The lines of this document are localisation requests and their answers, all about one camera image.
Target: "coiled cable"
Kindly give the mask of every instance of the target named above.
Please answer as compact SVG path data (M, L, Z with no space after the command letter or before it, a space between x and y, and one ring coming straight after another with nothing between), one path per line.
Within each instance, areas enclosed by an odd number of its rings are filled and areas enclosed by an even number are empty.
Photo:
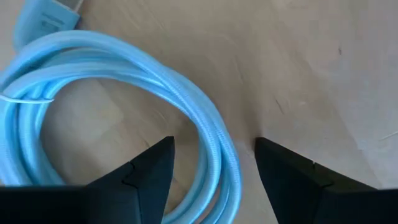
M108 35L69 30L22 48L0 77L10 99L50 100L68 83L110 78L143 88L168 101L197 126L200 145L195 180L163 223L193 223L221 181L220 195L204 223L231 223L241 200L241 172L233 142L209 98L190 80L138 48ZM62 185L41 146L48 103L0 100L0 179L5 185Z

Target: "light wood tabletop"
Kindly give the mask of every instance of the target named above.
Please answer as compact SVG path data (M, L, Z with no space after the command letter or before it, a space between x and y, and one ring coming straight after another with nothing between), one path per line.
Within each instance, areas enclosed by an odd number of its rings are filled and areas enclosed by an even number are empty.
M15 55L23 0L0 2L0 69ZM85 0L79 29L119 37L179 71L219 109L239 154L235 223L277 223L253 139L269 138L374 187L398 187L398 1ZM187 193L197 132L176 108L112 80L57 95L42 142L70 184L86 184L175 136L170 211Z

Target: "wood grain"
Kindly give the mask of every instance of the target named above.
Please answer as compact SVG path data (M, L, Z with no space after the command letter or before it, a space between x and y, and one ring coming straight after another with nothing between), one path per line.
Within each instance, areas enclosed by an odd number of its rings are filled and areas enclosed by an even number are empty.
M390 81L396 75L370 63L384 62L398 37L391 31L380 44L372 31L392 25L371 19L392 16L389 8L398 5L374 2L86 0L79 27L119 37L198 85L223 116L241 161L244 192L235 222L276 223L254 161L256 136L369 185L398 186L390 149L396 144L378 143L398 121L388 113L396 103L382 103L394 87L383 80L388 90L381 92L372 74ZM0 3L2 67L13 54L12 24L21 5ZM377 46L384 51L373 54ZM393 63L396 51L389 52ZM197 158L195 127L177 109L124 83L82 80L61 90L42 128L46 151L71 184L99 177L169 135L177 153L168 211L189 189Z

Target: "black object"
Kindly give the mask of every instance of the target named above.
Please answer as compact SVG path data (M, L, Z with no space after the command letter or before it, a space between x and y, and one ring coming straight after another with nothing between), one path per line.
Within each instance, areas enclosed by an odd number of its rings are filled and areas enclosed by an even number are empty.
M161 223L174 167L174 138L85 187L0 188L1 223Z
M255 154L279 224L398 223L398 190L376 190L266 138Z

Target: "cable connector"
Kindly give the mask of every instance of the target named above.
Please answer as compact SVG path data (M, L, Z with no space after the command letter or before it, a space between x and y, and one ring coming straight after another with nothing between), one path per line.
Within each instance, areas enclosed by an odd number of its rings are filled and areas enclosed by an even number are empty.
M83 0L27 0L14 31L15 50L47 34L73 30L82 3Z

